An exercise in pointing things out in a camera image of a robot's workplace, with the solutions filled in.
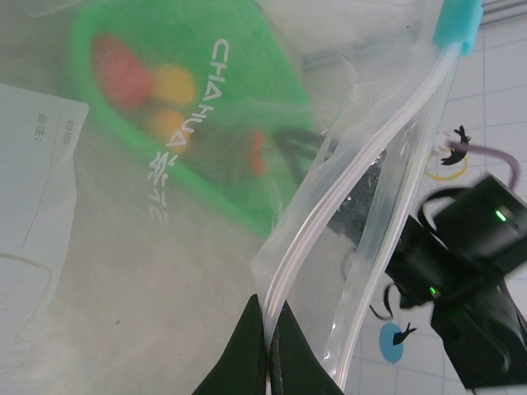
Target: grid paper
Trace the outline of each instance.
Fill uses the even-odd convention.
[[[440,132],[451,132],[463,124],[473,144],[507,151],[522,164],[523,182],[517,193],[527,200],[527,21],[510,21],[481,30],[473,54],[463,58],[446,104]],[[435,181],[423,176],[416,202],[432,189],[466,185],[485,172],[502,181],[509,167],[493,158],[468,155],[465,174],[453,181]],[[463,164],[449,167],[432,161],[429,172],[440,177],[452,175]],[[384,277],[372,304],[383,311],[382,291],[389,282]],[[527,270],[508,281],[515,302],[527,315]],[[396,306],[397,292],[390,299]],[[346,394],[353,395],[465,395],[441,339],[430,328],[431,307],[394,311],[394,322],[402,329],[408,322],[417,332],[404,342],[403,358],[387,363],[379,349],[379,330],[384,323],[366,315],[348,375]],[[478,394],[527,394],[527,388],[478,391]]]

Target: green container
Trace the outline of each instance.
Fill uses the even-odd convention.
[[[121,39],[147,67],[173,63],[190,71],[196,98],[185,116],[201,112],[200,104],[214,107],[201,122],[203,126],[220,128],[223,133],[259,130],[269,136],[284,127],[312,129],[307,95],[253,1],[119,0],[85,6],[72,31],[74,89],[104,129],[147,163],[158,151],[162,154],[168,149],[135,127],[100,91],[91,66],[91,43],[104,34]],[[225,67],[218,70],[218,63]],[[211,80],[218,73],[220,81]],[[203,101],[206,96],[218,97]],[[189,126],[199,133],[200,125]],[[166,173],[172,183],[192,189],[233,220],[266,237],[277,220],[277,205],[286,206],[297,188],[272,138],[268,144],[263,177],[215,184],[180,159],[167,166]]]

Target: blue circle sticker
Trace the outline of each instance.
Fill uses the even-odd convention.
[[[401,333],[401,328],[394,323],[383,325],[379,333],[379,348],[382,356],[390,364],[395,364],[403,357],[404,346],[400,343],[394,346],[395,333]]]

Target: yellow fruit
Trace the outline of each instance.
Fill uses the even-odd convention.
[[[147,131],[160,143],[165,145],[170,138],[181,128],[184,122],[184,116],[173,109],[162,109],[154,113],[147,120]],[[183,154],[189,149],[189,140],[191,134],[183,132],[187,143],[183,146],[173,146],[171,151],[176,154]]]
[[[160,66],[154,72],[152,97],[177,105],[189,105],[196,96],[192,75],[172,64]]]

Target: paper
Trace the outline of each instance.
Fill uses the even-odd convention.
[[[0,102],[2,373],[30,345],[66,259],[77,199],[72,156],[88,106],[4,85]]]

